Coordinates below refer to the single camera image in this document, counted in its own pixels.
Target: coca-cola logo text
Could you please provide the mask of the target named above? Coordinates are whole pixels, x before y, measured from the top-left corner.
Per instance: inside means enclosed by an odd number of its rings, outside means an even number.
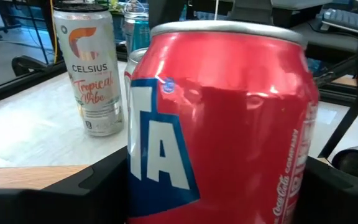
[[[290,184],[290,177],[281,175],[280,181],[278,182],[277,185],[277,202],[276,202],[276,206],[273,208],[273,214],[277,217],[279,217],[283,213],[283,208],[284,208],[289,184]]]

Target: red soda can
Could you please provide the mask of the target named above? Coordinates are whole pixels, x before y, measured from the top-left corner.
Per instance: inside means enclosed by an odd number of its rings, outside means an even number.
[[[318,106],[296,32],[152,29],[131,77],[129,224],[290,223]]]

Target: celsius can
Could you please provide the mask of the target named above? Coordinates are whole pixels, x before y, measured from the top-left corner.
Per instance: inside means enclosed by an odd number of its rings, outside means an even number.
[[[318,107],[296,32],[233,21],[151,31],[131,77],[130,224],[289,224]]]
[[[107,136],[123,129],[112,17],[97,4],[56,4],[53,18],[86,131]]]
[[[127,67],[125,68],[125,72],[124,72],[127,100],[129,99],[129,87],[131,86],[131,75],[134,73],[136,65],[140,62],[143,55],[146,53],[146,50],[147,48],[138,49],[129,55]]]
[[[150,45],[149,14],[144,12],[126,12],[124,33],[127,52],[148,47]]]

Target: white desk surface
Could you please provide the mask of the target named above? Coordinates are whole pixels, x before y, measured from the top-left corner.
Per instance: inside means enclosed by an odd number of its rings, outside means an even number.
[[[119,62],[120,77],[126,63]],[[126,108],[123,78],[120,80]],[[321,102],[311,143],[315,157],[347,111]],[[127,122],[127,111],[124,110]],[[95,138],[84,132],[66,74],[0,101],[0,167],[89,165],[127,144],[127,128]],[[358,118],[336,152],[358,146]]]

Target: white can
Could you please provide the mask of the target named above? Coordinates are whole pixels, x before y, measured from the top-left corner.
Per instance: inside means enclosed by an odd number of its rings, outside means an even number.
[[[127,100],[129,100],[129,88],[131,87],[131,76],[134,73],[136,65],[140,62],[144,54],[146,53],[147,48],[137,49],[129,54],[127,67],[124,72],[124,80],[125,80],[125,91]]]
[[[124,128],[112,17],[97,4],[56,4],[55,28],[85,130],[107,136]]]

